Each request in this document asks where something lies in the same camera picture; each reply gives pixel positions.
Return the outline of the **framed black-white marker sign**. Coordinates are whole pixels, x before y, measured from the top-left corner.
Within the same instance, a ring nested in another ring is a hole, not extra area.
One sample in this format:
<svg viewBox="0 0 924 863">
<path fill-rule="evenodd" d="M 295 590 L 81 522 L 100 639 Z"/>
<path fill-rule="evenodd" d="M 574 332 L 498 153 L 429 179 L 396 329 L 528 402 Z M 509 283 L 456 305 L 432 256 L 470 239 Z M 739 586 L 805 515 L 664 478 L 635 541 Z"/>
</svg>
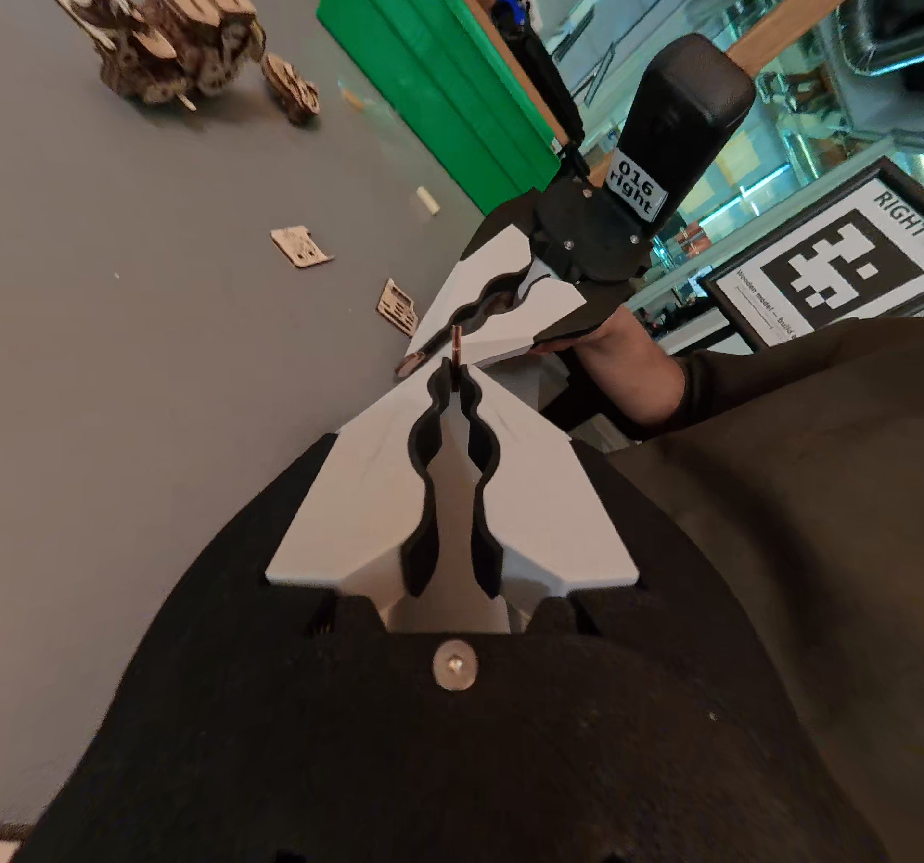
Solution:
<svg viewBox="0 0 924 863">
<path fill-rule="evenodd" d="M 921 317 L 923 189 L 884 157 L 705 278 L 754 350 L 845 320 Z"/>
</svg>

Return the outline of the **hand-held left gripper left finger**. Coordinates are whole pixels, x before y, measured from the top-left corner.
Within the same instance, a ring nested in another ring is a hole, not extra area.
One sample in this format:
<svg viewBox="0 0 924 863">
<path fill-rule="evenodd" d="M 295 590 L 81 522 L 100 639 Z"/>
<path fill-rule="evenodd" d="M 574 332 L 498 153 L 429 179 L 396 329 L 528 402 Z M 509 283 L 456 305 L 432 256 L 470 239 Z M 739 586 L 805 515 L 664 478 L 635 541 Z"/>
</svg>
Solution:
<svg viewBox="0 0 924 863">
<path fill-rule="evenodd" d="M 272 585 L 372 601 L 392 630 L 436 628 L 433 460 L 453 391 L 448 361 L 414 372 L 337 433 L 266 568 Z"/>
</svg>

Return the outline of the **person's olive shirt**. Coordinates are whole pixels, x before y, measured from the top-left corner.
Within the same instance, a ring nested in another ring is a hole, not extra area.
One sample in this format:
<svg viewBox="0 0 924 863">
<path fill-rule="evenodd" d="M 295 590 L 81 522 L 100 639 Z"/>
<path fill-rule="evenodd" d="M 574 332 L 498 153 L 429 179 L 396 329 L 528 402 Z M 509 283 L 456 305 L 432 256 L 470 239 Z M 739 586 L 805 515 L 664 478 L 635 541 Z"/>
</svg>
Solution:
<svg viewBox="0 0 924 863">
<path fill-rule="evenodd" d="M 656 431 L 567 352 L 571 383 L 638 442 L 615 468 L 729 585 L 893 860 L 922 861 L 922 319 L 673 357 L 686 393 Z"/>
</svg>

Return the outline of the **person's right hand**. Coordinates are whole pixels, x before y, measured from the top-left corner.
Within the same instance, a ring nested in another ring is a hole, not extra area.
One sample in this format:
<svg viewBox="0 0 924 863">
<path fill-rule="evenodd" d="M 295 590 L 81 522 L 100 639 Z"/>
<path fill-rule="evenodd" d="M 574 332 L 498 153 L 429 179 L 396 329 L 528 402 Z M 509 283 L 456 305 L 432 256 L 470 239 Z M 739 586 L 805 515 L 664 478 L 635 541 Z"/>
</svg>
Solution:
<svg viewBox="0 0 924 863">
<path fill-rule="evenodd" d="M 534 356 L 564 351 L 575 347 L 601 351 L 605 356 L 623 349 L 643 345 L 650 335 L 625 305 L 619 306 L 597 328 L 587 334 L 539 342 L 529 350 Z"/>
</svg>

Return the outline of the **wooden offcut with slot grid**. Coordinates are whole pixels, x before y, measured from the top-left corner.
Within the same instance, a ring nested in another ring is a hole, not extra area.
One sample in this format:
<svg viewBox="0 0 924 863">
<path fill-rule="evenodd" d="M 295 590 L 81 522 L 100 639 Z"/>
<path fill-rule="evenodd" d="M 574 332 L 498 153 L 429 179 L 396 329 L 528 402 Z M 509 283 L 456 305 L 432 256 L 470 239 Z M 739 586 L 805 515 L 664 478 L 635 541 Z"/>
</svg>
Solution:
<svg viewBox="0 0 924 863">
<path fill-rule="evenodd" d="M 376 304 L 376 312 L 406 337 L 415 336 L 420 319 L 415 311 L 414 301 L 395 280 L 391 278 L 386 280 Z"/>
</svg>

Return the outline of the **round wooden gear model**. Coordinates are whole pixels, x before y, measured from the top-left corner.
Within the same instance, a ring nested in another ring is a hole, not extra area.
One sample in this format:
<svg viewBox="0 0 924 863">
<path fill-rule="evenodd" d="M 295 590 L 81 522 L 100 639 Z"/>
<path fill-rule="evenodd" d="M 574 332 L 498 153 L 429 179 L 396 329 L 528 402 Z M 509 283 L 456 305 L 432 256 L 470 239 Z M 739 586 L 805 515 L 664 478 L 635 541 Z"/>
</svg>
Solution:
<svg viewBox="0 0 924 863">
<path fill-rule="evenodd" d="M 276 103 L 295 126 L 304 126 L 320 115 L 318 88 L 305 80 L 294 66 L 281 57 L 265 53 L 260 69 Z"/>
</svg>

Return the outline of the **person's right forearm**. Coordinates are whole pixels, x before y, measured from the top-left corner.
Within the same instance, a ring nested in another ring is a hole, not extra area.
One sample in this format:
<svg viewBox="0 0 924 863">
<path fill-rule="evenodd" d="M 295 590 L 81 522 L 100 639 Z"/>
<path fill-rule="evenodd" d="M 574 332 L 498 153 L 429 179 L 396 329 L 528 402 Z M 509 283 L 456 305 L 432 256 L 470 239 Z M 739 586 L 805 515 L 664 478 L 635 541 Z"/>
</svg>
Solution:
<svg viewBox="0 0 924 863">
<path fill-rule="evenodd" d="M 606 356 L 586 347 L 574 351 L 594 384 L 639 428 L 659 430 L 681 407 L 685 372 L 651 336 L 643 345 Z"/>
</svg>

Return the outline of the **wooden motorcycle model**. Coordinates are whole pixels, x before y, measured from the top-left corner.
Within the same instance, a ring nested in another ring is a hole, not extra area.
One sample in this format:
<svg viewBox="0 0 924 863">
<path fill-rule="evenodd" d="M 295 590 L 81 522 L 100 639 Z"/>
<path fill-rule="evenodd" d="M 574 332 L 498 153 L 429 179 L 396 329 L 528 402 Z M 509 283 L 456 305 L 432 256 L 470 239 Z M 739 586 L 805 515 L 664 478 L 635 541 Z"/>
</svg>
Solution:
<svg viewBox="0 0 924 863">
<path fill-rule="evenodd" d="M 265 54 L 250 0 L 54 1 L 92 41 L 104 85 L 149 106 L 195 111 L 191 95 L 219 95 Z"/>
</svg>

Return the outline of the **wooden offcut with square holes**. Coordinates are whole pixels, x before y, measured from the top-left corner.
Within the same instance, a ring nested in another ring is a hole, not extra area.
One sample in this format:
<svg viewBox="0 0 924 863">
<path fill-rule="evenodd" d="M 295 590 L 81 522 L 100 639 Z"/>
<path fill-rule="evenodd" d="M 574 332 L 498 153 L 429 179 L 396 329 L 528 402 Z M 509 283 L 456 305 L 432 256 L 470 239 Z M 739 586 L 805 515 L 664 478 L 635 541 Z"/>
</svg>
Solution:
<svg viewBox="0 0 924 863">
<path fill-rule="evenodd" d="M 273 229 L 270 239 L 296 269 L 321 266 L 334 259 L 317 245 L 304 225 Z"/>
</svg>

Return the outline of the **grey desk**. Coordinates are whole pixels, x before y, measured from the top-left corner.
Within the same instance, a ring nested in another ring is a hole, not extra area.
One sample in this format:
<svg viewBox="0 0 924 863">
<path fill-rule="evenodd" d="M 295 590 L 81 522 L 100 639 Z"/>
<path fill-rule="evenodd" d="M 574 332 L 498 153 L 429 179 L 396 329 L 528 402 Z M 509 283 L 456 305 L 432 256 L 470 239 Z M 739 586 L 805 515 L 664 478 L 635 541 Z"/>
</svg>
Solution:
<svg viewBox="0 0 924 863">
<path fill-rule="evenodd" d="M 482 220 L 319 0 L 251 1 L 319 87 L 306 128 L 255 65 L 134 106 L 52 0 L 2 0 L 2 825 L 63 786 L 214 535 L 390 387 L 386 280 L 426 309 Z M 270 232 L 298 225 L 334 259 L 296 269 Z"/>
</svg>

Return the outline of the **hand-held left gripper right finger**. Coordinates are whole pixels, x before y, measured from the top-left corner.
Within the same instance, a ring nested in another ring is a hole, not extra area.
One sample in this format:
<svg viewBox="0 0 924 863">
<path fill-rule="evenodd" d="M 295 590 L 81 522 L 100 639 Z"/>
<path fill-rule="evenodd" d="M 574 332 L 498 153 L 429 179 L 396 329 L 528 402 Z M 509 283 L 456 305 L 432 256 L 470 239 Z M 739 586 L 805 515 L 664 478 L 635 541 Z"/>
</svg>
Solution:
<svg viewBox="0 0 924 863">
<path fill-rule="evenodd" d="M 475 367 L 461 367 L 459 397 L 480 473 L 470 542 L 480 590 L 530 617 L 549 598 L 635 585 L 640 570 L 571 438 Z"/>
</svg>

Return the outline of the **green plastic bin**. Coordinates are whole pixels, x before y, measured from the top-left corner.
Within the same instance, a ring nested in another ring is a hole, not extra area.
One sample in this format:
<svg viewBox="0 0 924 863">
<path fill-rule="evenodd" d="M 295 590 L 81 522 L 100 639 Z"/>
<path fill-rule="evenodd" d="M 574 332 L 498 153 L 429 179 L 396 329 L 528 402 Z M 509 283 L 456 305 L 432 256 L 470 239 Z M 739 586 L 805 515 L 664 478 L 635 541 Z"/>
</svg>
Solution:
<svg viewBox="0 0 924 863">
<path fill-rule="evenodd" d="M 465 0 L 320 0 L 317 17 L 480 211 L 560 169 L 559 138 Z"/>
</svg>

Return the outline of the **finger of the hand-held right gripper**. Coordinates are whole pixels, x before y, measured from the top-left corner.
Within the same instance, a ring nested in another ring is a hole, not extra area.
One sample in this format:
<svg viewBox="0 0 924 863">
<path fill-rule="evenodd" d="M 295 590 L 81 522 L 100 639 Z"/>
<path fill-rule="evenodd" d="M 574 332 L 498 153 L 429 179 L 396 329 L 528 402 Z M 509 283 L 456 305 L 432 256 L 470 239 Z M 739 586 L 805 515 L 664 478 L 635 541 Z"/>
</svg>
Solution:
<svg viewBox="0 0 924 863">
<path fill-rule="evenodd" d="M 512 225 L 457 262 L 423 315 L 407 357 L 427 358 L 442 349 L 453 326 L 464 335 L 477 330 L 488 305 L 513 296 L 532 262 L 528 236 Z"/>
<path fill-rule="evenodd" d="M 512 309 L 489 315 L 461 338 L 460 362 L 468 366 L 490 365 L 524 355 L 538 335 L 585 303 L 575 286 L 552 278 L 538 279 Z"/>
</svg>

